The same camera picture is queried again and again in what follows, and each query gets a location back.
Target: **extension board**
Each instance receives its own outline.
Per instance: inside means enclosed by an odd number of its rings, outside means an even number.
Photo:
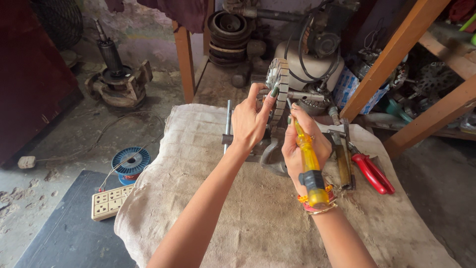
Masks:
[[[130,194],[134,185],[127,185],[92,195],[91,218],[95,221],[117,215],[122,203]]]

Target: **black mat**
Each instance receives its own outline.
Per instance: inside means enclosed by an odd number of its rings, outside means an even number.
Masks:
[[[15,268],[134,268],[124,242],[114,234],[116,217],[91,219],[91,196],[106,174],[83,170],[23,253]],[[117,176],[107,189],[121,187]]]

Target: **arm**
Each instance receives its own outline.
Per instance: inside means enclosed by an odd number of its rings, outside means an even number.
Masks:
[[[165,235],[147,264],[148,268],[200,266],[238,170],[254,145],[263,138],[277,95],[277,91],[270,92],[258,112],[256,95],[263,88],[263,84],[252,84],[248,98],[236,106],[231,118],[232,145]]]
[[[296,145],[297,133],[294,121],[297,119],[307,134],[315,136],[313,147],[321,169],[329,158],[331,144],[321,133],[314,120],[299,106],[293,104],[291,114],[282,153],[297,193],[305,196],[307,195],[306,187],[302,186],[298,180],[299,173],[302,173],[303,169],[301,150]],[[364,243],[339,207],[314,215],[312,218],[319,229],[333,268],[377,267]]]

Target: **red pliers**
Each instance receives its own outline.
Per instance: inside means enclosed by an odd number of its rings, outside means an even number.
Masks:
[[[385,177],[382,171],[380,171],[380,169],[370,160],[368,155],[361,153],[351,142],[348,143],[348,148],[352,153],[352,161],[357,163],[362,173],[377,192],[381,195],[391,195],[395,192],[395,189],[390,184],[387,177]]]

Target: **fingernail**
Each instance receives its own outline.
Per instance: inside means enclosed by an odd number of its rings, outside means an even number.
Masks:
[[[275,86],[273,88],[273,91],[271,91],[271,97],[274,98],[278,95],[278,92],[279,92],[279,88],[277,86]]]

